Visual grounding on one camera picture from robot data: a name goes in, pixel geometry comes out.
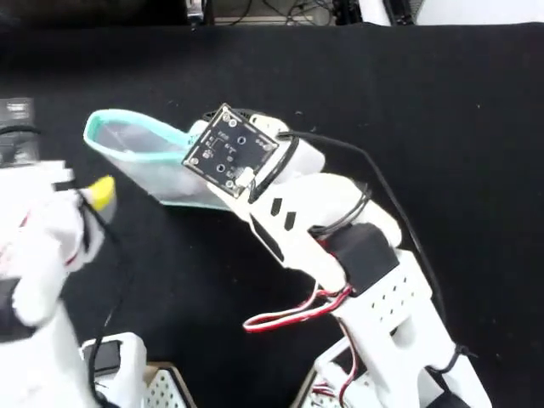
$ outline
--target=clear plastic bag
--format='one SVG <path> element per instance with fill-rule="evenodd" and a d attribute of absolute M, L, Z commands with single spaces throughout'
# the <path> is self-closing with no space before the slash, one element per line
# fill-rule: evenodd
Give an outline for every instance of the clear plastic bag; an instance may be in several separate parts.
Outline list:
<path fill-rule="evenodd" d="M 85 142 L 160 203 L 228 209 L 182 161 L 207 123 L 188 133 L 130 110 L 97 110 L 87 120 Z"/>

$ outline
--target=black circuit board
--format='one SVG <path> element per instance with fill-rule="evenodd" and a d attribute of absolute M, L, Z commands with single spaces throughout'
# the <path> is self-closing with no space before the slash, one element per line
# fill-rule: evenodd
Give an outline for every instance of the black circuit board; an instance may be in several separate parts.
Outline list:
<path fill-rule="evenodd" d="M 278 144 L 245 117 L 223 105 L 184 160 L 194 173 L 238 197 L 245 187 L 236 179 L 247 168 L 257 174 Z"/>

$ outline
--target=cable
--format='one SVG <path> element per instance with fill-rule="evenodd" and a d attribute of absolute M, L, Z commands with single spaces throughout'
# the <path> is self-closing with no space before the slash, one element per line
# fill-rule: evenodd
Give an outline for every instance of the cable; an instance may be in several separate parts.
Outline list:
<path fill-rule="evenodd" d="M 268 330 L 277 329 L 278 327 L 292 325 L 293 323 L 298 323 L 299 321 L 305 321 L 305 320 L 313 319 L 314 317 L 326 315 L 328 313 L 331 313 L 333 310 L 336 310 L 352 291 L 353 291 L 353 288 L 350 285 L 347 285 L 340 291 L 340 293 L 334 298 L 334 300 L 332 300 L 332 302 L 325 303 L 324 305 L 314 309 L 304 310 L 296 314 L 289 314 L 285 317 L 281 317 L 281 316 L 284 316 L 286 312 L 259 314 L 257 316 L 254 316 L 246 320 L 243 324 L 243 327 L 246 330 L 246 332 L 249 332 L 249 333 L 266 332 Z M 328 292 L 322 291 L 320 296 L 331 296 L 331 294 Z M 307 301 L 307 302 L 304 302 L 303 304 L 307 307 L 311 303 Z"/>
<path fill-rule="evenodd" d="M 320 238 L 324 235 L 332 234 L 333 232 L 340 230 L 344 225 L 349 224 L 354 219 L 359 217 L 359 215 L 363 212 L 363 210 L 366 207 L 366 204 L 371 199 L 371 191 L 368 188 L 368 184 L 365 184 L 365 187 L 361 191 L 361 196 L 359 200 L 355 203 L 355 206 L 349 210 L 345 215 L 343 215 L 340 219 L 335 221 L 334 223 L 327 225 L 326 227 L 322 226 L 314 226 L 309 229 L 309 233 L 314 238 Z"/>
<path fill-rule="evenodd" d="M 412 227 L 411 221 L 406 215 L 406 212 L 404 208 L 400 205 L 399 200 L 397 199 L 396 195 L 393 192 L 393 189 L 391 189 L 391 186 L 389 185 L 388 181 L 385 179 L 385 176 L 382 173 L 382 170 L 378 165 L 374 162 L 371 155 L 364 149 L 361 149 L 358 146 L 355 146 L 354 144 L 350 144 L 348 142 L 343 142 L 342 140 L 336 140 L 329 138 L 327 136 L 315 134 L 315 133 L 307 133 L 307 132 L 282 132 L 278 133 L 276 136 L 278 139 L 287 139 L 292 137 L 297 137 L 300 139 L 305 139 L 308 141 L 314 141 L 314 142 L 321 142 L 326 143 L 329 145 L 335 145 L 337 147 L 342 147 L 347 150 L 354 151 L 356 153 L 359 153 L 363 155 L 368 162 L 368 164 L 372 167 L 372 171 L 376 174 L 376 177 L 380 184 L 382 185 L 383 189 L 385 190 L 385 193 L 388 195 L 389 200 L 393 203 L 395 210 L 399 214 L 400 218 L 402 219 L 402 222 L 404 223 L 406 229 L 408 230 L 408 233 L 410 235 L 411 241 L 414 244 L 414 247 L 416 248 L 417 253 L 419 254 L 419 258 L 422 262 L 423 268 L 427 272 L 427 277 L 429 278 L 431 287 L 433 288 L 433 297 L 436 305 L 436 309 L 440 315 L 440 318 L 445 323 L 446 322 L 446 313 L 445 313 L 445 304 L 444 304 L 444 297 L 442 295 L 442 290 L 440 289 L 440 283 L 439 280 L 434 273 L 433 266 L 431 265 L 430 261 L 428 260 L 427 254 L 423 250 L 422 243 L 419 241 L 419 238 L 417 237 L 416 231 Z"/>
<path fill-rule="evenodd" d="M 287 15 L 283 14 L 279 9 L 277 9 L 275 6 L 270 4 L 268 0 L 263 0 L 263 4 L 266 7 L 268 7 L 269 9 L 271 9 L 272 11 L 274 11 L 276 14 L 278 14 L 281 17 L 285 18 L 286 19 L 286 25 L 289 23 L 289 21 L 291 21 L 292 23 L 295 22 L 289 14 L 287 14 Z"/>
<path fill-rule="evenodd" d="M 229 26 L 235 26 L 238 23 L 240 23 L 242 20 L 244 20 L 247 17 L 247 15 L 249 14 L 249 10 L 251 9 L 252 5 L 253 5 L 253 0 L 249 0 L 247 2 L 246 8 L 242 12 L 240 18 L 238 20 L 233 21 L 232 23 L 230 23 Z"/>
<path fill-rule="evenodd" d="M 0 127 L 0 136 L 6 133 L 15 133 L 15 132 L 28 132 L 28 133 L 42 134 L 42 131 L 40 129 L 32 125 L 10 125 L 6 127 Z"/>
<path fill-rule="evenodd" d="M 346 389 L 348 389 L 349 384 L 351 384 L 353 380 L 355 379 L 355 375 L 357 374 L 357 370 L 359 368 L 359 361 L 357 360 L 357 353 L 355 351 L 354 339 L 351 337 L 351 334 L 349 333 L 348 328 L 346 327 L 342 319 L 337 318 L 337 322 L 340 325 L 340 328 L 342 329 L 344 336 L 349 340 L 349 349 L 351 350 L 351 358 L 352 358 L 351 370 L 348 374 L 348 378 L 346 379 L 345 383 L 342 385 L 342 387 L 340 388 L 340 391 L 338 392 L 338 402 L 340 403 L 341 407 L 344 407 L 343 396 L 346 394 Z"/>
<path fill-rule="evenodd" d="M 127 253 L 125 252 L 124 247 L 122 246 L 121 240 L 117 237 L 117 235 L 115 235 L 115 233 L 110 229 L 110 227 L 104 221 L 104 219 L 100 216 L 100 214 L 93 208 L 93 206 L 87 201 L 87 199 L 82 194 L 82 192 L 77 188 L 77 182 L 75 179 L 72 181 L 72 183 L 74 185 L 74 191 L 76 192 L 76 194 L 79 196 L 80 200 L 82 201 L 82 205 L 89 210 L 91 215 L 99 224 L 100 228 L 102 228 L 102 230 L 104 231 L 104 235 L 107 236 L 110 239 L 111 243 L 116 247 L 116 250 L 117 250 L 116 270 L 117 271 L 121 270 L 122 266 L 128 264 L 130 259 Z M 91 354 L 89 355 L 88 386 L 90 388 L 93 399 L 102 408 L 118 408 L 118 407 L 116 407 L 116 405 L 112 404 L 111 402 L 107 401 L 104 396 L 99 394 L 99 392 L 97 391 L 94 385 L 95 384 L 94 370 L 95 370 L 96 356 L 98 354 L 100 345 L 102 344 L 102 340 L 105 337 L 105 331 L 108 325 L 110 324 L 113 316 L 119 311 L 119 309 L 123 305 L 126 294 L 129 292 L 130 288 L 133 285 L 134 278 L 135 278 L 134 273 L 128 273 L 127 280 L 124 282 L 124 285 L 122 286 L 122 289 L 119 292 L 119 296 L 117 300 L 114 302 L 113 306 L 111 307 L 110 312 L 108 313 L 104 321 L 104 324 L 99 329 L 99 333 L 96 336 L 93 347 L 91 348 Z"/>
<path fill-rule="evenodd" d="M 295 156 L 299 140 L 299 138 L 291 138 L 291 143 L 287 147 L 286 152 L 272 169 L 272 171 L 268 173 L 263 181 L 261 181 L 257 186 L 255 186 L 255 184 L 252 185 L 252 189 L 249 193 L 249 198 L 247 199 L 250 204 L 254 203 L 274 182 L 278 174 L 285 170 L 287 164 L 289 164 L 292 157 Z"/>

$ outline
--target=black fabric surface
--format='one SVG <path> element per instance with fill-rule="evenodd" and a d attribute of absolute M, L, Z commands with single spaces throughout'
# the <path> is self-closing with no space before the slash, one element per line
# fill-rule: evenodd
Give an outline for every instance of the black fabric surface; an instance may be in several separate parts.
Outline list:
<path fill-rule="evenodd" d="M 147 197 L 82 142 L 94 110 L 188 128 L 226 101 L 367 148 L 495 406 L 542 406 L 542 44 L 542 25 L 12 32 L 0 41 L 0 95 L 35 98 L 44 158 L 70 161 L 82 183 L 116 176 L 113 225 L 138 278 L 110 332 L 134 331 L 151 359 L 174 362 L 200 407 L 286 406 L 339 330 L 324 318 L 246 334 L 245 318 L 297 304 L 311 282 L 282 270 L 233 215 Z M 330 170 L 371 182 L 383 200 L 359 157 L 324 151 Z M 114 265 L 105 245 L 67 284 L 81 339 L 117 295 Z"/>

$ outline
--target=robotic arm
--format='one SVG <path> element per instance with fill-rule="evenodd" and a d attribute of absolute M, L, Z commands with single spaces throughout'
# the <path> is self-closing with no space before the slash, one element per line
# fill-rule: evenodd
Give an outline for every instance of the robotic arm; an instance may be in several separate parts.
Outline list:
<path fill-rule="evenodd" d="M 315 368 L 327 389 L 341 405 L 352 407 L 491 407 L 468 357 L 460 355 L 438 316 L 414 255 L 398 248 L 400 227 L 370 199 L 366 186 L 336 174 L 306 173 L 259 189 L 285 158 L 270 158 L 278 156 L 270 152 L 283 140 L 276 135 L 285 128 L 259 114 L 246 121 L 224 105 L 184 164 L 249 223 L 284 268 L 302 270 L 316 280 L 304 307 L 319 286 L 335 299 L 326 310 L 337 318 L 366 370 L 362 384 L 355 381 L 347 388 L 354 372 L 347 375 L 332 360 L 318 359 Z M 232 141 L 240 138 L 262 150 L 238 144 L 233 151 Z M 218 174 L 225 168 L 233 177 L 225 180 Z M 262 317 L 285 319 L 302 309 Z"/>
<path fill-rule="evenodd" d="M 106 177 L 86 189 L 62 190 L 73 179 L 62 162 L 0 171 L 3 188 L 18 187 L 2 202 L 0 228 L 2 406 L 98 406 L 60 292 L 71 272 L 93 261 L 104 240 L 87 204 L 110 221 L 115 185 Z M 117 371 L 122 384 L 111 382 L 107 398 L 136 408 L 142 398 L 145 347 L 131 333 L 115 340 L 123 341 L 125 364 Z"/>

